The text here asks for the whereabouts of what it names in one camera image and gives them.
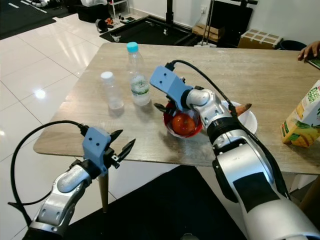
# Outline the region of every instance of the cardboard box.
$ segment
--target cardboard box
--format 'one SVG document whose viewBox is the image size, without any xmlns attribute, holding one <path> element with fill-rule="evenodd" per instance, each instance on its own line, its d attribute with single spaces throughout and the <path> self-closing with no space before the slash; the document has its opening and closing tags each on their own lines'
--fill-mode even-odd
<svg viewBox="0 0 320 240">
<path fill-rule="evenodd" d="M 281 125 L 282 142 L 308 148 L 320 137 L 320 80 Z"/>
<path fill-rule="evenodd" d="M 206 25 L 202 23 L 198 23 L 196 26 L 192 28 L 192 32 L 199 36 L 203 36 L 205 32 L 205 36 L 204 36 L 205 39 L 207 39 L 208 31 L 209 31 L 209 26 L 206 27 Z M 222 38 L 224 34 L 225 34 L 224 27 L 222 28 L 210 27 L 209 40 L 218 42 L 219 39 Z"/>
<path fill-rule="evenodd" d="M 275 49 L 282 37 L 267 32 L 249 29 L 241 35 L 239 49 Z"/>
</svg>

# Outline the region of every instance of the carrot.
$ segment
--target carrot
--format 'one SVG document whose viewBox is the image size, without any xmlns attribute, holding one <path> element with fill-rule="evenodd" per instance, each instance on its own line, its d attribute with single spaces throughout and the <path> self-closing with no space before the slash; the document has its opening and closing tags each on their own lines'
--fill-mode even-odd
<svg viewBox="0 0 320 240">
<path fill-rule="evenodd" d="M 247 103 L 245 105 L 236 106 L 235 107 L 236 115 L 239 117 L 241 114 L 243 114 L 249 108 L 251 108 L 251 106 L 252 106 L 251 103 Z"/>
</svg>

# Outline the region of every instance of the white tile floor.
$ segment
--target white tile floor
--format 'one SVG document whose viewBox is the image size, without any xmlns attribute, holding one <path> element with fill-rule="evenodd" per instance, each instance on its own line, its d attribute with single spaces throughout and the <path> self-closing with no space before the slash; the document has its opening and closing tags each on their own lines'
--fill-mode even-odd
<svg viewBox="0 0 320 240">
<path fill-rule="evenodd" d="M 14 201 L 10 186 L 10 162 L 15 147 L 31 130 L 50 121 L 68 92 L 107 41 L 96 27 L 80 21 L 76 14 L 57 22 L 0 41 L 0 239 L 21 240 L 27 228 L 22 215 L 7 202 Z M 17 157 L 16 182 L 23 202 L 46 194 L 53 180 L 73 157 L 40 155 L 33 151 L 35 135 Z M 125 161 L 109 176 L 109 201 L 133 191 L 160 174 L 176 167 L 170 164 Z M 211 168 L 199 167 L 212 190 L 240 229 L 240 209 L 226 200 Z M 27 208 L 34 216 L 39 203 Z M 72 222 L 101 207 L 98 182 L 86 190 Z"/>
</svg>

